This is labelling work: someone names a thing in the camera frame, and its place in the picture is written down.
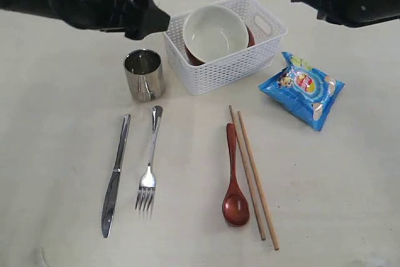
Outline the shiny stainless steel cup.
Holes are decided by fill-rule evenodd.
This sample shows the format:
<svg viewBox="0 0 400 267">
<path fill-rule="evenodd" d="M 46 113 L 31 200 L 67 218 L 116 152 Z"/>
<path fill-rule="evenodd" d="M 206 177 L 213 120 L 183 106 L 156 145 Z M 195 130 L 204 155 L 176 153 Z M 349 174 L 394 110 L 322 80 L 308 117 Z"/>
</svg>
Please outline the shiny stainless steel cup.
<svg viewBox="0 0 400 267">
<path fill-rule="evenodd" d="M 134 101 L 148 102 L 165 92 L 160 55 L 152 49 L 137 49 L 126 55 L 123 68 Z"/>
</svg>

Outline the white perforated plastic basket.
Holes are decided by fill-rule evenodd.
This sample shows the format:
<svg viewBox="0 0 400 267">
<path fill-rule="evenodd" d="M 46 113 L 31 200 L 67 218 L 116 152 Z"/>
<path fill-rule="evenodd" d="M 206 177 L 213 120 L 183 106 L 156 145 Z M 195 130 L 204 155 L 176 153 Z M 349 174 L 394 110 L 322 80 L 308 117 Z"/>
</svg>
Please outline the white perforated plastic basket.
<svg viewBox="0 0 400 267">
<path fill-rule="evenodd" d="M 222 0 L 171 18 L 167 60 L 192 95 L 272 64 L 287 27 L 256 0 Z"/>
</svg>

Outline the blue Lay's chips bag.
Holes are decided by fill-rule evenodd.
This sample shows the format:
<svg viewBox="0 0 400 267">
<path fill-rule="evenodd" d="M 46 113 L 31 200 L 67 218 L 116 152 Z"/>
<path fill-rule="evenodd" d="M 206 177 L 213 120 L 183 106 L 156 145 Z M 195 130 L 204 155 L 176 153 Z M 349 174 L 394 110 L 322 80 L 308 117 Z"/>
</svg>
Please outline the blue Lay's chips bag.
<svg viewBox="0 0 400 267">
<path fill-rule="evenodd" d="M 259 90 L 293 116 L 321 131 L 332 105 L 345 84 L 307 61 L 283 51 L 285 68 L 259 85 Z"/>
</svg>

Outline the silver metal fork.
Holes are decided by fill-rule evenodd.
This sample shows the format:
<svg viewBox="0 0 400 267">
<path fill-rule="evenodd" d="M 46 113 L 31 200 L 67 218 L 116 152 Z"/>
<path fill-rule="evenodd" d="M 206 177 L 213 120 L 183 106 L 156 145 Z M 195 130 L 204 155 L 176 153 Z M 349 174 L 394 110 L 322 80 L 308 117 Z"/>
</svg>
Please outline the silver metal fork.
<svg viewBox="0 0 400 267">
<path fill-rule="evenodd" d="M 159 125 L 163 115 L 162 106 L 154 106 L 152 108 L 152 136 L 151 136 L 151 146 L 149 151 L 149 159 L 146 167 L 146 171 L 141 176 L 135 208 L 141 211 L 148 211 L 154 202 L 154 196 L 156 192 L 156 177 L 153 173 L 153 162 L 154 153 L 156 149 L 157 135 L 159 132 Z"/>
</svg>

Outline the silver metal knife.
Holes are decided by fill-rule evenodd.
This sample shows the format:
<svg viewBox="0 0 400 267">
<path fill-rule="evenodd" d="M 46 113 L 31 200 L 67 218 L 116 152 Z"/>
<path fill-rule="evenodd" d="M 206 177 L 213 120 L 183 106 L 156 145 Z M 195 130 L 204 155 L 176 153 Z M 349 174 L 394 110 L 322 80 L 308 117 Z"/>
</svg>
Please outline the silver metal knife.
<svg viewBox="0 0 400 267">
<path fill-rule="evenodd" d="M 121 177 L 121 170 L 122 170 L 124 152 L 129 133 L 130 121 L 131 121 L 131 115 L 126 114 L 123 117 L 122 121 L 121 134 L 119 137 L 119 144 L 117 147 L 115 164 L 112 169 L 111 178 L 108 182 L 108 187 L 104 197 L 102 213 L 101 213 L 101 231 L 102 231 L 102 236 L 104 238 L 108 238 L 111 232 L 114 212 L 116 209 L 119 180 Z"/>
</svg>

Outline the light wooden chopstick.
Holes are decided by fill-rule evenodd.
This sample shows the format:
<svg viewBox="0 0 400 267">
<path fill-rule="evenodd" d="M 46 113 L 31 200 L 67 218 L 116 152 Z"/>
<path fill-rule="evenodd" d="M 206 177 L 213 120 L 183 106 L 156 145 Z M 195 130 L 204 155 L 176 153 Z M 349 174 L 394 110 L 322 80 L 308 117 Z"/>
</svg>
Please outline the light wooden chopstick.
<svg viewBox="0 0 400 267">
<path fill-rule="evenodd" d="M 246 154 L 245 147 L 244 147 L 244 141 L 243 141 L 243 138 L 241 137 L 239 125 L 238 125 L 238 122 L 236 121 L 234 110 L 231 105 L 229 105 L 229 112 L 231 115 L 232 123 L 235 127 L 236 139 L 237 139 L 237 143 L 239 146 L 239 151 L 241 153 L 242 165 L 243 165 L 244 173 L 245 173 L 246 180 L 248 183 L 247 185 L 248 185 L 250 196 L 251 196 L 251 201 L 252 201 L 252 206 L 253 206 L 254 214 L 256 217 L 256 221 L 257 221 L 257 226 L 259 229 L 260 239 L 262 241 L 265 241 L 266 240 L 265 227 L 261 221 L 261 214 L 259 212 L 259 206 L 258 206 L 258 202 L 256 200 L 255 189 L 254 189 L 254 185 L 251 181 L 251 177 L 250 177 L 250 175 L 251 175 L 250 167 L 249 167 L 248 159 L 246 158 L 247 154 Z"/>
<path fill-rule="evenodd" d="M 262 209 L 266 218 L 266 223 L 268 226 L 268 230 L 269 230 L 269 234 L 271 236 L 271 240 L 272 240 L 272 245 L 274 247 L 275 251 L 278 251 L 280 249 L 280 245 L 279 245 L 279 240 L 276 234 L 276 230 L 275 227 L 273 225 L 273 220 L 272 220 L 272 216 L 269 210 L 269 206 L 268 206 L 268 202 L 266 201 L 266 196 L 262 187 L 262 183 L 259 177 L 259 173 L 258 173 L 258 168 L 256 166 L 256 162 L 254 160 L 254 155 L 253 155 L 253 150 L 251 147 L 251 143 L 249 142 L 249 138 L 248 138 L 248 134 L 246 131 L 246 127 L 244 124 L 244 120 L 242 117 L 242 114 L 240 111 L 237 112 L 238 114 L 238 118 L 239 118 L 239 123 L 242 129 L 242 133 L 243 133 L 243 137 L 244 137 L 244 142 L 246 145 L 246 149 L 247 149 L 247 154 L 249 156 L 249 161 L 250 161 L 250 165 L 251 165 L 251 169 L 253 171 L 253 175 L 254 175 L 254 180 L 257 186 L 257 191 L 261 200 L 261 204 L 262 204 Z"/>
</svg>

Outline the dark red wooden spoon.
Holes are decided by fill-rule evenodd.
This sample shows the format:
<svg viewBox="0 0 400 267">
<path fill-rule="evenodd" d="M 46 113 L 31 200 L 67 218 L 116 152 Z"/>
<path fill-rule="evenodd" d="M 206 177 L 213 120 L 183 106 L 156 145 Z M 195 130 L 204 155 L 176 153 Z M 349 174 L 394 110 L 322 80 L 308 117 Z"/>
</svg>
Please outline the dark red wooden spoon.
<svg viewBox="0 0 400 267">
<path fill-rule="evenodd" d="M 236 177 L 236 130 L 233 123 L 227 123 L 226 137 L 229 153 L 230 179 L 222 202 L 222 214 L 230 226 L 242 227 L 249 221 L 249 206 Z"/>
</svg>

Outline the brown wooden plate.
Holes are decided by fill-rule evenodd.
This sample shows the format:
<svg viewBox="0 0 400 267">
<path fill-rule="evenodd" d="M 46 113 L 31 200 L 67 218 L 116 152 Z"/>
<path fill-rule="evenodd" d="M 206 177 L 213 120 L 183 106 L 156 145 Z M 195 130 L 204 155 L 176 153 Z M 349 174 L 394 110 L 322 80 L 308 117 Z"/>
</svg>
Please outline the brown wooden plate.
<svg viewBox="0 0 400 267">
<path fill-rule="evenodd" d="M 247 33 L 248 33 L 248 36 L 249 36 L 249 42 L 247 44 L 247 48 L 250 48 L 250 47 L 254 46 L 256 44 L 256 42 L 255 42 L 254 35 L 253 35 L 252 31 L 250 30 L 249 26 L 246 26 L 246 29 L 247 29 Z M 202 61 L 202 60 L 198 59 L 197 57 L 195 57 L 192 54 L 192 52 L 190 52 L 190 50 L 187 48 L 186 45 L 184 45 L 184 50 L 185 50 L 186 56 L 188 58 L 188 61 L 189 61 L 189 63 L 191 65 L 200 66 L 202 64 L 205 64 L 204 61 Z"/>
</svg>

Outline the white ceramic bowl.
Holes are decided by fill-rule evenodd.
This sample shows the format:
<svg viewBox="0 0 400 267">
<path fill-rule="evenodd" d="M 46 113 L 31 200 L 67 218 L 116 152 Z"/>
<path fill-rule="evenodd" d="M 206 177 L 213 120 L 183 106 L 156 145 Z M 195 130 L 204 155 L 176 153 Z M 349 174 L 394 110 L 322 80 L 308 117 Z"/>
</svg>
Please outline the white ceramic bowl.
<svg viewBox="0 0 400 267">
<path fill-rule="evenodd" d="M 182 38 L 190 52 L 205 63 L 242 51 L 249 42 L 244 21 L 231 9 L 217 4 L 189 13 Z"/>
</svg>

